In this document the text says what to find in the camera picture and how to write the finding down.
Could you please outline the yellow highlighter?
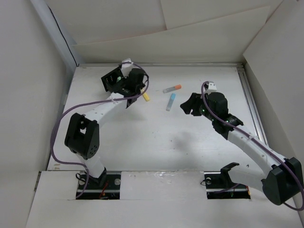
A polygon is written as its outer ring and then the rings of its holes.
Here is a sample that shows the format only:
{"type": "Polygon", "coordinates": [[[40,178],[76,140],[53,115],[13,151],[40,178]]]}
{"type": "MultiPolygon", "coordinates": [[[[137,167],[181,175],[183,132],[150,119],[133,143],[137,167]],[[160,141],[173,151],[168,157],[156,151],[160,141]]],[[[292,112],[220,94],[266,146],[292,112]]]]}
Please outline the yellow highlighter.
{"type": "Polygon", "coordinates": [[[150,97],[148,96],[147,93],[143,93],[142,96],[143,96],[143,98],[144,98],[144,100],[145,100],[146,102],[150,101],[150,97]]]}

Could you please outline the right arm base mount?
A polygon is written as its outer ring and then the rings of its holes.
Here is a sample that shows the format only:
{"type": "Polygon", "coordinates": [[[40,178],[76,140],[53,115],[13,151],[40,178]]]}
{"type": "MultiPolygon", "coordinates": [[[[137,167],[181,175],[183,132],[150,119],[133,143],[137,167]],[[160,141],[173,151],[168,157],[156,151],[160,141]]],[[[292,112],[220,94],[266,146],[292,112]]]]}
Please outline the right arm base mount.
{"type": "Polygon", "coordinates": [[[239,166],[239,163],[232,162],[220,171],[204,171],[204,179],[200,185],[206,187],[208,200],[251,199],[248,186],[234,183],[228,174],[236,166],[239,166]]]}

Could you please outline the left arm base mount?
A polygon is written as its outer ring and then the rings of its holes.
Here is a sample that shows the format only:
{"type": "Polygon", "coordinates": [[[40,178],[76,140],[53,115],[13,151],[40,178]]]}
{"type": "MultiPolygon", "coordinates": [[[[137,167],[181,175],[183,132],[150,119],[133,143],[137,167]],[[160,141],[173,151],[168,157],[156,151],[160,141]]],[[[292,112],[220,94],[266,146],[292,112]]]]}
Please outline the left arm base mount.
{"type": "Polygon", "coordinates": [[[121,171],[105,170],[101,177],[89,177],[86,185],[86,172],[76,173],[78,180],[76,199],[77,200],[119,200],[121,186],[121,171]]]}

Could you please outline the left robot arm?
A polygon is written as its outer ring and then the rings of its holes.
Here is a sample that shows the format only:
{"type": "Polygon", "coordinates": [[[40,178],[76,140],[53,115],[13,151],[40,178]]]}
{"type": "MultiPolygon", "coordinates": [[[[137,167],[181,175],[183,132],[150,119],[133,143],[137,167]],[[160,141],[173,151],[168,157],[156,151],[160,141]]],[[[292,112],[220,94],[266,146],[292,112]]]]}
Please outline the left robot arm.
{"type": "Polygon", "coordinates": [[[70,118],[65,146],[84,160],[89,182],[95,188],[103,187],[106,182],[106,168],[98,152],[100,128],[137,100],[145,87],[145,77],[148,77],[146,72],[140,68],[131,69],[126,77],[120,67],[115,68],[101,77],[105,91],[111,93],[106,102],[85,114],[75,113],[70,118]]]}

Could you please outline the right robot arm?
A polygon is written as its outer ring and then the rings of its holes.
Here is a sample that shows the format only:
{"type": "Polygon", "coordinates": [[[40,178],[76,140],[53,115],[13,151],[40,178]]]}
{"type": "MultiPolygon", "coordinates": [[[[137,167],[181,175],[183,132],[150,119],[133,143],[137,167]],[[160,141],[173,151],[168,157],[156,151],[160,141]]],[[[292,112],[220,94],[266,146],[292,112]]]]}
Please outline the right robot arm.
{"type": "Polygon", "coordinates": [[[276,153],[254,137],[241,120],[228,112],[228,101],[222,93],[192,93],[180,107],[185,114],[209,119],[218,134],[240,148],[261,168],[261,172],[242,171],[237,162],[224,166],[219,176],[223,192],[237,185],[247,185],[263,192],[275,205],[285,204],[298,193],[303,194],[301,163],[294,157],[288,159],[276,153]]]}

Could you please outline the orange capped highlighter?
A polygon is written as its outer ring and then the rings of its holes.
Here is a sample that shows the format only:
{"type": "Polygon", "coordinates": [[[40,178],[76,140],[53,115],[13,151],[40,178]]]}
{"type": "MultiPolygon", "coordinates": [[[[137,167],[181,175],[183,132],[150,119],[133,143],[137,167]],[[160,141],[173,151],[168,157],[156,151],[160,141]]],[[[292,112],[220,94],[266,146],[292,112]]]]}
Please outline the orange capped highlighter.
{"type": "Polygon", "coordinates": [[[172,87],[169,87],[169,88],[165,88],[163,89],[163,93],[169,93],[169,92],[172,92],[172,91],[175,91],[175,90],[179,90],[181,89],[182,86],[181,85],[175,85],[175,86],[172,86],[172,87]]]}

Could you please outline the blue capped highlighter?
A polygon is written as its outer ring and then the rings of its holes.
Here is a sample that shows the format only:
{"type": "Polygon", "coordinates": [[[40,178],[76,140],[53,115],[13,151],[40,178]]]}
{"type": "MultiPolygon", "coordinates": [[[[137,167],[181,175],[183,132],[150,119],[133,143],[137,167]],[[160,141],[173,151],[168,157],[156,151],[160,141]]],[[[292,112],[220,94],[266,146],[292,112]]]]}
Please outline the blue capped highlighter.
{"type": "Polygon", "coordinates": [[[169,98],[169,101],[168,101],[168,104],[166,106],[166,111],[170,111],[171,110],[171,107],[173,105],[173,102],[175,100],[175,97],[176,97],[176,94],[175,93],[172,93],[170,98],[169,98]]]}

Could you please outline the black slotted organizer box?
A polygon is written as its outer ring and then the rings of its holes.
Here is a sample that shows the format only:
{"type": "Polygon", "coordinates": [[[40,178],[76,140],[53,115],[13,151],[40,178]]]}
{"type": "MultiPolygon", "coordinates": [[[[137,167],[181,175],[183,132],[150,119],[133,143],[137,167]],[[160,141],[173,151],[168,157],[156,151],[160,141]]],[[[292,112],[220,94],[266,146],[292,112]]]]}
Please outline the black slotted organizer box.
{"type": "Polygon", "coordinates": [[[101,77],[101,80],[105,91],[111,93],[118,93],[125,87],[126,82],[126,78],[123,77],[121,72],[121,66],[118,66],[108,74],[101,77]],[[119,82],[116,82],[119,76],[121,76],[122,79],[119,82]]]}

